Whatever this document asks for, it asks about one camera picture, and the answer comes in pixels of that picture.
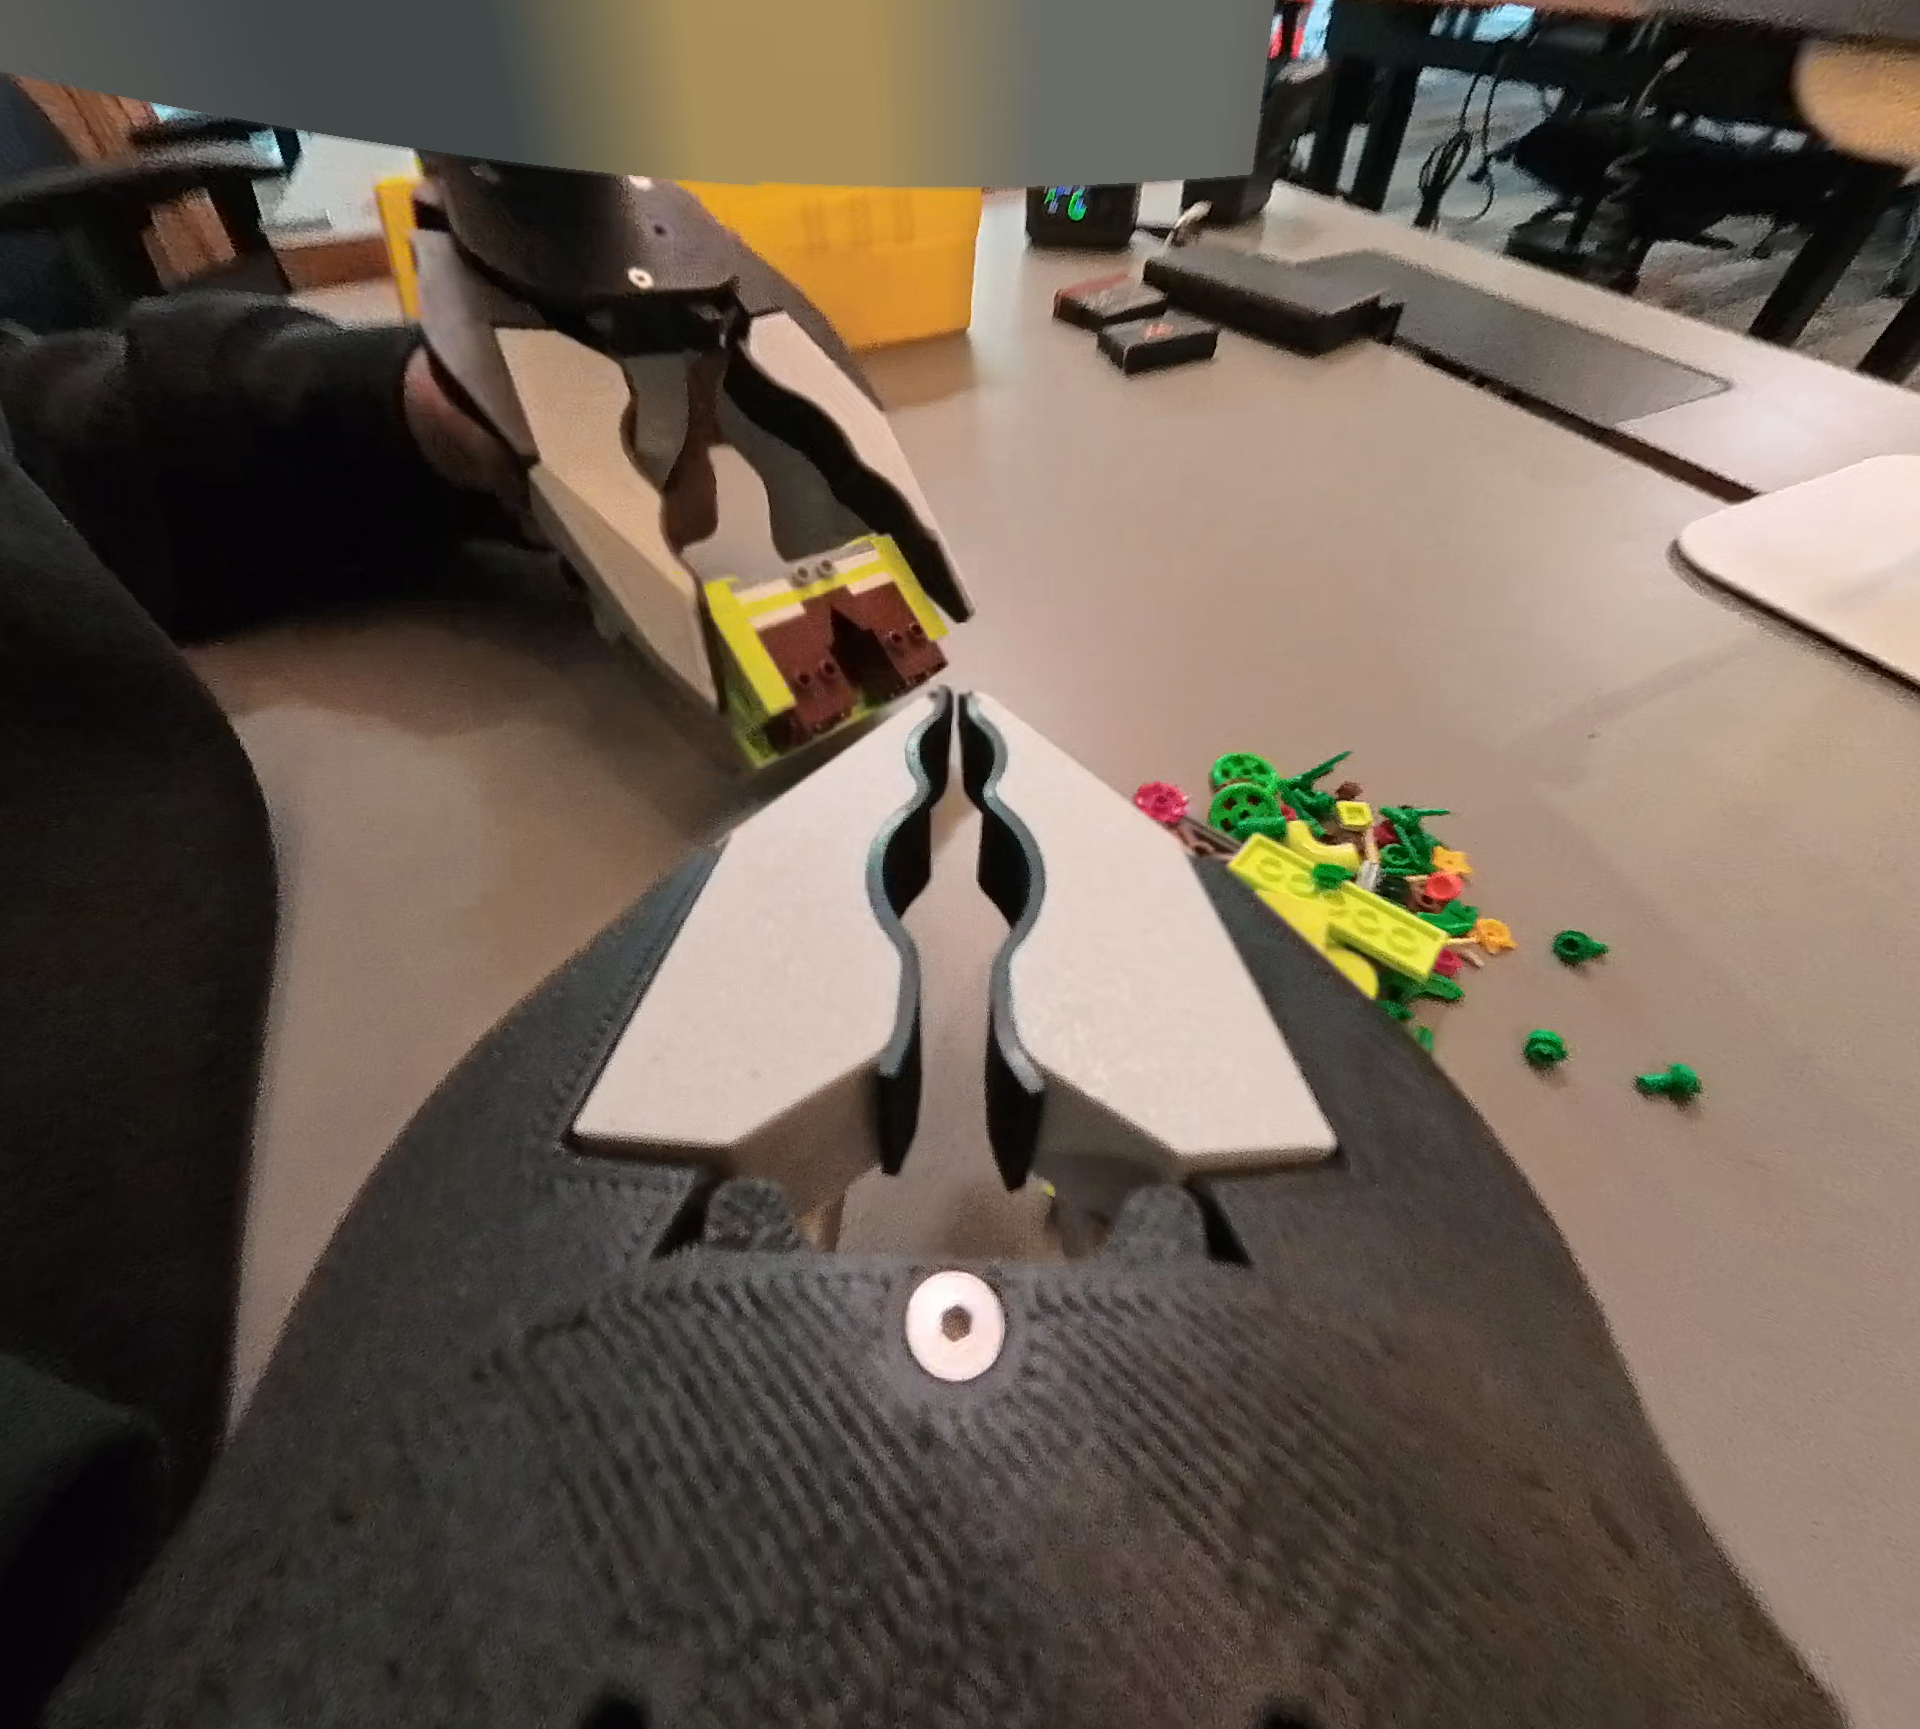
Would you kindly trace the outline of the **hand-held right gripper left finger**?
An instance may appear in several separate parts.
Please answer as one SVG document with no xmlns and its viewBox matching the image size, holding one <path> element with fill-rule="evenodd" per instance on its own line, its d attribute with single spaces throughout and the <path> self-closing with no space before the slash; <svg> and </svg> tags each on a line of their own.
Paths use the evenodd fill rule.
<svg viewBox="0 0 1920 1729">
<path fill-rule="evenodd" d="M 919 1117 L 919 955 L 953 700 L 905 700 L 703 858 L 571 1142 L 773 1183 L 821 1211 Z"/>
</svg>

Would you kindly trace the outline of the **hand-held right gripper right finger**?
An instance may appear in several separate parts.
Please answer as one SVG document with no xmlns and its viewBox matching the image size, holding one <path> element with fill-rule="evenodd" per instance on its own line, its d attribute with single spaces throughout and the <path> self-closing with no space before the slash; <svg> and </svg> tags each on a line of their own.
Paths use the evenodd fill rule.
<svg viewBox="0 0 1920 1729">
<path fill-rule="evenodd" d="M 1064 1198 L 1328 1161 L 1329 1119 L 1196 858 L 992 696 L 959 703 L 988 971 L 988 1146 Z"/>
</svg>

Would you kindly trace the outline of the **long lime toy plate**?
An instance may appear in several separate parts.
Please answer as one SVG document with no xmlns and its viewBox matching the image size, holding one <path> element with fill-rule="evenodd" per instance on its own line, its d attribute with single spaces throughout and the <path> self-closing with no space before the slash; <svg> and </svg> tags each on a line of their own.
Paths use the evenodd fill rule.
<svg viewBox="0 0 1920 1729">
<path fill-rule="evenodd" d="M 1363 997 L 1377 994 L 1377 971 L 1426 979 L 1450 941 L 1432 919 L 1357 888 L 1346 868 L 1270 837 L 1246 839 L 1227 871 Z"/>
</svg>

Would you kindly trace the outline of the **lime brick box with brown bricks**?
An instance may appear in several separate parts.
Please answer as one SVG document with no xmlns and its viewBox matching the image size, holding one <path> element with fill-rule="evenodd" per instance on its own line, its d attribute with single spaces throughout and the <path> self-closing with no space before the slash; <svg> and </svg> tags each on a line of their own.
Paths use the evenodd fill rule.
<svg viewBox="0 0 1920 1729">
<path fill-rule="evenodd" d="M 724 712 L 766 770 L 919 690 L 945 667 L 949 621 L 889 536 L 862 536 L 788 572 L 701 587 Z"/>
</svg>

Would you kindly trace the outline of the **person's left forearm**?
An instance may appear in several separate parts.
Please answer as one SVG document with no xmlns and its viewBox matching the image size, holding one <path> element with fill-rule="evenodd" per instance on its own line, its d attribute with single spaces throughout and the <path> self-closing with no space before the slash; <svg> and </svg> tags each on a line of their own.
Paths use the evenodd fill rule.
<svg viewBox="0 0 1920 1729">
<path fill-rule="evenodd" d="M 24 475 L 180 642 L 403 583 L 461 509 L 403 416 L 418 336 L 192 293 L 117 326 L 2 326 Z"/>
</svg>

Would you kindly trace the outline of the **person's left hand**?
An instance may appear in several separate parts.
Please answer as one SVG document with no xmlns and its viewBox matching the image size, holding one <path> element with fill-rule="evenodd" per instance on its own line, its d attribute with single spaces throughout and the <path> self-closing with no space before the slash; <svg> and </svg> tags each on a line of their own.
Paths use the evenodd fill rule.
<svg viewBox="0 0 1920 1729">
<path fill-rule="evenodd" d="M 528 468 L 508 442 L 486 420 L 437 357 L 421 342 L 402 378 L 406 426 L 424 460 L 451 486 L 489 493 L 512 522 L 524 547 L 548 547 L 533 510 Z M 720 524 L 720 496 L 713 471 L 713 442 L 682 447 L 663 489 L 663 529 L 674 552 L 708 541 Z"/>
</svg>

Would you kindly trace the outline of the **yellow box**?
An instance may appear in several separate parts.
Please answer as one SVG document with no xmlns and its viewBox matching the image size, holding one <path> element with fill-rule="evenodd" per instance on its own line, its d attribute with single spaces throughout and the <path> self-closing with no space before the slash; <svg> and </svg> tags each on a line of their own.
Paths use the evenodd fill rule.
<svg viewBox="0 0 1920 1729">
<path fill-rule="evenodd" d="M 747 315 L 788 305 L 825 352 L 870 352 L 964 332 L 974 297 L 978 189 L 855 189 L 688 179 L 684 193 L 748 251 L 730 262 Z M 376 186 L 386 262 L 424 346 L 445 367 L 489 357 L 503 335 L 559 332 L 604 347 L 574 305 L 559 315 L 482 272 L 445 232 L 434 186 Z"/>
</svg>

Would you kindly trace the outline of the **pile of small toy bricks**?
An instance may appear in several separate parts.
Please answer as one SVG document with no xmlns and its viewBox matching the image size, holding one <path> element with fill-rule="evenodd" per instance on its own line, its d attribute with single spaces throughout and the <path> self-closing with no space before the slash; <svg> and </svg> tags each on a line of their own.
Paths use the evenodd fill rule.
<svg viewBox="0 0 1920 1729">
<path fill-rule="evenodd" d="M 1449 809 L 1374 805 L 1360 784 L 1336 778 L 1343 763 L 1346 754 L 1332 754 L 1286 774 L 1263 754 L 1230 753 L 1213 757 L 1200 794 L 1147 781 L 1134 805 L 1192 858 L 1227 868 L 1255 833 L 1270 837 L 1346 868 L 1357 888 L 1444 928 L 1450 941 L 1426 979 L 1377 971 L 1377 994 L 1366 997 L 1415 1045 L 1433 1051 L 1437 1016 L 1461 1001 L 1467 979 L 1489 957 L 1515 951 L 1515 931 L 1477 903 L 1471 858 L 1440 839 Z"/>
</svg>

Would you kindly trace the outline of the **black charger with display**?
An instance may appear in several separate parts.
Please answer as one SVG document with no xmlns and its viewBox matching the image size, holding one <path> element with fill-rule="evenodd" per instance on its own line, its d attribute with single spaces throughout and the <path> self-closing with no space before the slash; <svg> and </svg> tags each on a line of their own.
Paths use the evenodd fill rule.
<svg viewBox="0 0 1920 1729">
<path fill-rule="evenodd" d="M 1021 230 L 1033 251 L 1122 253 L 1138 227 L 1138 183 L 1064 183 L 1023 190 Z"/>
</svg>

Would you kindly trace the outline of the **brown wooden board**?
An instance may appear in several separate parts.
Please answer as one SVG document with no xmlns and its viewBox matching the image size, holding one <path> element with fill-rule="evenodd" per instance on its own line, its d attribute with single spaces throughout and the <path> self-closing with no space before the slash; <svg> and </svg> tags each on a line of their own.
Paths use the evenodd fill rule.
<svg viewBox="0 0 1920 1729">
<path fill-rule="evenodd" d="M 274 272 L 278 253 L 261 221 L 254 176 L 230 175 L 148 209 L 142 248 L 163 287 L 233 272 Z"/>
</svg>

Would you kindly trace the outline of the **long black case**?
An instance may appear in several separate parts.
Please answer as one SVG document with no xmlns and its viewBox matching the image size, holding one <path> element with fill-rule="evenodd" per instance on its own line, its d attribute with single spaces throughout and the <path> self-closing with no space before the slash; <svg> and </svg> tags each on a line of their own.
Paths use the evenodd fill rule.
<svg viewBox="0 0 1920 1729">
<path fill-rule="evenodd" d="M 1143 259 L 1143 280 L 1171 310 L 1246 340 L 1317 360 L 1398 336 L 1402 300 L 1314 279 L 1301 263 L 1227 248 L 1164 248 Z"/>
</svg>

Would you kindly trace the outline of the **black power adapter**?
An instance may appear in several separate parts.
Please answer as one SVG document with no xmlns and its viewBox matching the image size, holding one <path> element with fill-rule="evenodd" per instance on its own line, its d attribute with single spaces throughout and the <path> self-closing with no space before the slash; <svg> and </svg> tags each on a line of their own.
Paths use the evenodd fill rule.
<svg viewBox="0 0 1920 1729">
<path fill-rule="evenodd" d="M 1181 214 L 1207 209 L 1203 227 L 1244 227 L 1263 216 L 1273 183 L 1287 175 L 1287 161 L 1301 136 L 1314 130 L 1329 86 L 1329 61 L 1270 58 L 1259 89 L 1251 172 L 1244 176 L 1186 179 Z"/>
</svg>

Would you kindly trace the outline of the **person's black clothing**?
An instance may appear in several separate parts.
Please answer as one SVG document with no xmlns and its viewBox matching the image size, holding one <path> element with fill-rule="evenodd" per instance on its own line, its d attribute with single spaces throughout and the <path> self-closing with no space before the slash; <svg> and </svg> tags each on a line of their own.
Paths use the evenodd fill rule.
<svg viewBox="0 0 1920 1729">
<path fill-rule="evenodd" d="M 2 1636 L 82 1636 L 222 1437 L 274 854 L 202 680 L 2 460 Z"/>
</svg>

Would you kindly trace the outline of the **white adjustable stand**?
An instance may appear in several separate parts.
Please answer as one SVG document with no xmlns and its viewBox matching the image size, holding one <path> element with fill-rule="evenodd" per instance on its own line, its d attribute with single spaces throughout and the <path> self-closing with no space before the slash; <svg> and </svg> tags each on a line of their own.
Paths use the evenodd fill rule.
<svg viewBox="0 0 1920 1729">
<path fill-rule="evenodd" d="M 1676 552 L 1700 582 L 1916 686 L 1915 456 L 1875 456 L 1697 517 Z"/>
</svg>

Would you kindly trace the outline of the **black office chair base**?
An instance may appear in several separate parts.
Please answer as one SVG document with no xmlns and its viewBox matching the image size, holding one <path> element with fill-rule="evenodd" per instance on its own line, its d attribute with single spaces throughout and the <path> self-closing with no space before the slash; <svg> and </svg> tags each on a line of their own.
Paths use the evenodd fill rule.
<svg viewBox="0 0 1920 1729">
<path fill-rule="evenodd" d="M 1790 227 L 1822 193 L 1801 152 L 1714 137 L 1656 110 L 1550 116 L 1502 157 L 1550 193 L 1502 253 L 1625 294 L 1653 248 L 1721 248 L 1714 227 L 1729 220 Z"/>
</svg>

